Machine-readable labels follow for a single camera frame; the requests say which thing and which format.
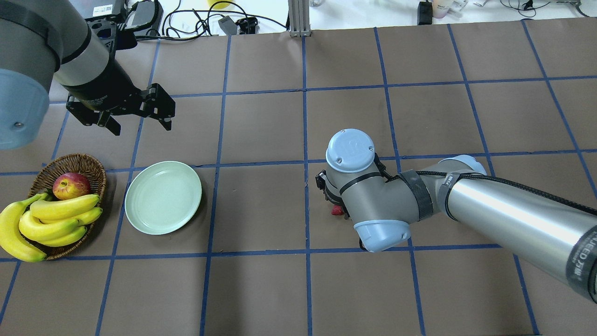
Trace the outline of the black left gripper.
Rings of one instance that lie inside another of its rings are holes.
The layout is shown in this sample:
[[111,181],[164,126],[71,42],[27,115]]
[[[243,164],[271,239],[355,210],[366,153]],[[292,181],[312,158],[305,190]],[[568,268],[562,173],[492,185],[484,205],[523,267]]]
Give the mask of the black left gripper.
[[66,108],[84,126],[97,125],[119,136],[121,125],[112,115],[137,115],[157,120],[166,131],[172,129],[176,104],[170,94],[158,83],[139,89],[116,60],[109,60],[97,78],[66,89]]

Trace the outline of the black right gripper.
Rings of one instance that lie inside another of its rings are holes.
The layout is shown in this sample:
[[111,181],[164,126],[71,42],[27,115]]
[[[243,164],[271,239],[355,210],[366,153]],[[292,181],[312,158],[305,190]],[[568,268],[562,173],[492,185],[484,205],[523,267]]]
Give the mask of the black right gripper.
[[322,191],[326,201],[329,201],[330,204],[332,204],[333,206],[340,205],[345,212],[345,214],[342,217],[348,217],[348,211],[345,207],[345,203],[343,202],[343,200],[340,196],[340,191],[335,186],[332,185],[332,183],[328,179],[326,170],[321,170],[315,176],[315,181],[316,181],[316,187]]

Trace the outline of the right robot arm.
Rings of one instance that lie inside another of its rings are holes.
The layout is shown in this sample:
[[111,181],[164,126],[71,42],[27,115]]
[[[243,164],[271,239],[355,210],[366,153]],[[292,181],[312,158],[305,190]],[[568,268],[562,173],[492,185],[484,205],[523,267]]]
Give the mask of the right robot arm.
[[596,210],[486,174],[469,155],[388,174],[371,138],[337,132],[316,186],[351,219],[361,249],[381,252],[411,237],[411,224],[443,213],[596,301]]

